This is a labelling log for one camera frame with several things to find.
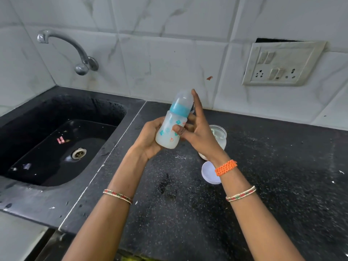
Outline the person's right hand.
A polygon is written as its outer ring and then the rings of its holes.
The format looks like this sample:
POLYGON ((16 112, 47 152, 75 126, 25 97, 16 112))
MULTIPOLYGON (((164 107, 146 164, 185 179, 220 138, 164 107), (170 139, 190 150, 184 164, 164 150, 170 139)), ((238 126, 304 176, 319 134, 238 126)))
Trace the person's right hand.
POLYGON ((202 103, 197 92, 192 89, 191 94, 194 98, 195 115, 189 114, 187 124, 194 125, 194 136, 192 140, 187 140, 193 148, 204 155, 208 161, 218 162, 224 155, 224 150, 216 141, 208 121, 204 115, 202 103))

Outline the black stone sink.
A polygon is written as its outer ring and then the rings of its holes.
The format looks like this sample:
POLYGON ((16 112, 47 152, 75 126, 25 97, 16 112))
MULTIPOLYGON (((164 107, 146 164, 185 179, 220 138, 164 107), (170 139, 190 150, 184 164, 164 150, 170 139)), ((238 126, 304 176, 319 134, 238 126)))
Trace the black stone sink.
POLYGON ((57 96, 0 127, 0 176, 44 187, 65 184, 89 165, 127 111, 81 96, 57 96))

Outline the person's left forearm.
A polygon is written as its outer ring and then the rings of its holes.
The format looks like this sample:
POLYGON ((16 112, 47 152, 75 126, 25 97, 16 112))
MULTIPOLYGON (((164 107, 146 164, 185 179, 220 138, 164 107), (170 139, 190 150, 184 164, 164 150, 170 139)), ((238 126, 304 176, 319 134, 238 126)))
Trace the person's left forearm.
MULTIPOLYGON (((132 199, 147 162, 144 150, 132 146, 107 189, 132 199)), ((130 206, 124 199, 104 193, 62 261, 113 261, 130 206)))

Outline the clear glass jar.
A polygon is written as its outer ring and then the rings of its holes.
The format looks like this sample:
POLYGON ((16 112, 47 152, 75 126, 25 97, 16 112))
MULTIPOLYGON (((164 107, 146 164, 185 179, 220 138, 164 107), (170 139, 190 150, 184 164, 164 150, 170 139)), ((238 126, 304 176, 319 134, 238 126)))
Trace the clear glass jar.
POLYGON ((210 129, 216 141, 219 143, 220 147, 224 150, 227 144, 226 130, 218 125, 210 125, 210 129))

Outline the baby bottle with blue collar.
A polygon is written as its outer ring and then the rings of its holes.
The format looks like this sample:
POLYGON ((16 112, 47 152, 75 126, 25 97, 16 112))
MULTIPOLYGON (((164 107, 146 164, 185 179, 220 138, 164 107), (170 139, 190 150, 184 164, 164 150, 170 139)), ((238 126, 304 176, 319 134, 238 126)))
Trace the baby bottle with blue collar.
POLYGON ((190 90, 182 90, 176 95, 156 134, 157 144, 167 149, 174 149, 177 146, 180 136, 173 131, 172 127, 185 126, 193 104, 194 98, 190 90))

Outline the person's left hand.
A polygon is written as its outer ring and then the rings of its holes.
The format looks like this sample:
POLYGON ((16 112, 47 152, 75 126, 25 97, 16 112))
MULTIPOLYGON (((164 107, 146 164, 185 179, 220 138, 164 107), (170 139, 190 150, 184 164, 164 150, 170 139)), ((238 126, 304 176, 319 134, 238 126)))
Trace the person's left hand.
POLYGON ((163 147, 156 142, 158 130, 149 130, 148 122, 143 126, 134 146, 141 151, 147 160, 153 158, 163 147))

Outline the metal sink drain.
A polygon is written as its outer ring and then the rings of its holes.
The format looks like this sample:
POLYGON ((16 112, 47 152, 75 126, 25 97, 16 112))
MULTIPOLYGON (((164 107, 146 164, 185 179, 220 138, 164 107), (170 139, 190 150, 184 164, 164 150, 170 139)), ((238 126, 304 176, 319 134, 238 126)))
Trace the metal sink drain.
POLYGON ((79 160, 79 159, 83 158, 86 155, 86 153, 87 153, 86 149, 79 148, 79 149, 76 149, 72 152, 71 158, 74 160, 79 160))

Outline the person's right forearm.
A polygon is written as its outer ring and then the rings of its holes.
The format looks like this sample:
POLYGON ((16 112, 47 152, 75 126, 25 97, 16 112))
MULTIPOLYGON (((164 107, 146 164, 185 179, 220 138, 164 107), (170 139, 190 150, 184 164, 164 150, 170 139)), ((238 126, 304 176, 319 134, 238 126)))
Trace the person's right forearm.
MULTIPOLYGON (((209 160, 219 168, 231 159, 220 150, 209 160)), ((227 197, 252 187, 237 167, 225 171, 220 179, 227 197)), ((230 204, 255 261, 305 261, 255 191, 230 204)))

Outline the beaded bangle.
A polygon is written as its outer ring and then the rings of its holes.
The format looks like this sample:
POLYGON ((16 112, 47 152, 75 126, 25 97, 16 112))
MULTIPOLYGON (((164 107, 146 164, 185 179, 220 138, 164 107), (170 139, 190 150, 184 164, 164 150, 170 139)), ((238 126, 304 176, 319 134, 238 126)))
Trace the beaded bangle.
POLYGON ((130 198, 130 197, 127 197, 121 193, 116 193, 110 189, 104 189, 103 190, 103 194, 107 194, 107 195, 110 195, 110 196, 113 196, 113 197, 116 197, 118 199, 121 199, 121 200, 124 200, 126 201, 127 203, 129 203, 130 205, 132 205, 133 203, 133 200, 130 198))
POLYGON ((255 191, 256 191, 256 187, 252 186, 251 188, 249 188, 246 191, 243 191, 243 192, 238 193, 238 194, 231 196, 231 197, 226 197, 225 199, 227 202, 234 202, 234 201, 240 200, 242 198, 245 198, 245 197, 249 196, 250 194, 253 194, 255 191))

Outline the white wall switch socket panel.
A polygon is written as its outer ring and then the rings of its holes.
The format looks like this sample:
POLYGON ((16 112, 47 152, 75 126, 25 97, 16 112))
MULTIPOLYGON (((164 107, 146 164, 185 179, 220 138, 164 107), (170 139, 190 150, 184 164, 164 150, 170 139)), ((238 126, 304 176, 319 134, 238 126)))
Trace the white wall switch socket panel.
POLYGON ((326 46, 326 41, 253 43, 242 85, 302 86, 326 46))

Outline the orange braided wristband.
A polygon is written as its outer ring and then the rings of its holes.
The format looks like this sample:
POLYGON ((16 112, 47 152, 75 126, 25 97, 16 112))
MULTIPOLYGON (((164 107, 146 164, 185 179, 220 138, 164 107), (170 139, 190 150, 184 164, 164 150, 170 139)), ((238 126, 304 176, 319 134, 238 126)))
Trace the orange braided wristband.
POLYGON ((217 167, 215 169, 215 174, 216 176, 220 177, 224 175, 225 173, 233 170, 235 167, 237 167, 237 162, 231 159, 228 162, 224 163, 223 165, 217 167))

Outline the white round lid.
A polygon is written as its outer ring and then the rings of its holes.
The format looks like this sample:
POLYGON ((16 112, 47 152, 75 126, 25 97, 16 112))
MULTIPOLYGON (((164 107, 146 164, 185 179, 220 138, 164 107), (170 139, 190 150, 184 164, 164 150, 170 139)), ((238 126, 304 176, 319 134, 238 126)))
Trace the white round lid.
POLYGON ((221 184, 220 177, 215 173, 215 167, 210 161, 206 161, 201 169, 203 179, 213 185, 221 184))

